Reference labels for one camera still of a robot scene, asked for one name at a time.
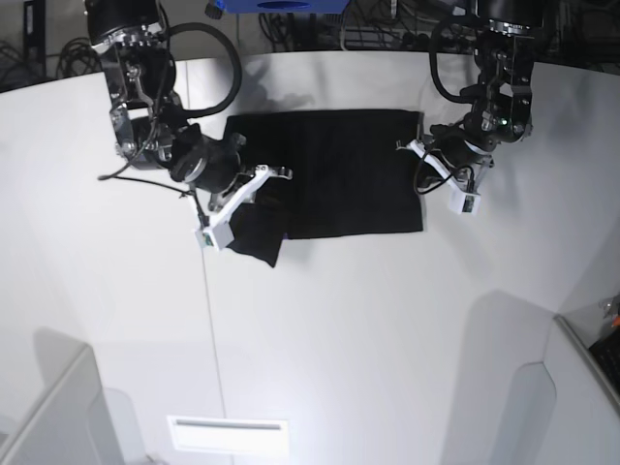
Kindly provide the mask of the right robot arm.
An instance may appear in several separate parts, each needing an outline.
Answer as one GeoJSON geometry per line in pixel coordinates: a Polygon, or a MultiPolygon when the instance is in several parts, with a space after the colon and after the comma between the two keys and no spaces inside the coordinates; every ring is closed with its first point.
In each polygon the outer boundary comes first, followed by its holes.
{"type": "Polygon", "coordinates": [[[202,22],[172,25],[158,1],[87,1],[84,8],[89,42],[108,86],[116,151],[125,162],[109,178],[121,179],[128,169],[164,170],[191,195],[202,190],[224,199],[248,198],[270,177],[292,179],[285,167],[243,162],[242,135],[213,139],[196,122],[227,109],[241,88],[240,56],[224,33],[202,22]],[[228,94],[208,108],[183,107],[174,90],[171,40],[191,32],[219,42],[232,65],[228,94]]]}

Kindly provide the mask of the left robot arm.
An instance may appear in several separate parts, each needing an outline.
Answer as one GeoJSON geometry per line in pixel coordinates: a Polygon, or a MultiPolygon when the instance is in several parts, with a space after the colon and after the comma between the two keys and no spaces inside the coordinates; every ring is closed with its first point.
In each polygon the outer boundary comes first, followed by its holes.
{"type": "Polygon", "coordinates": [[[424,196],[450,181],[473,189],[482,171],[494,166],[500,144],[529,136],[532,128],[531,78],[537,35],[543,30],[544,1],[472,1],[463,15],[449,15],[433,28],[429,44],[431,80],[446,100],[470,110],[451,125],[434,125],[421,141],[414,190],[424,196]],[[439,75],[438,53],[452,26],[475,36],[477,81],[453,94],[439,75]]]}

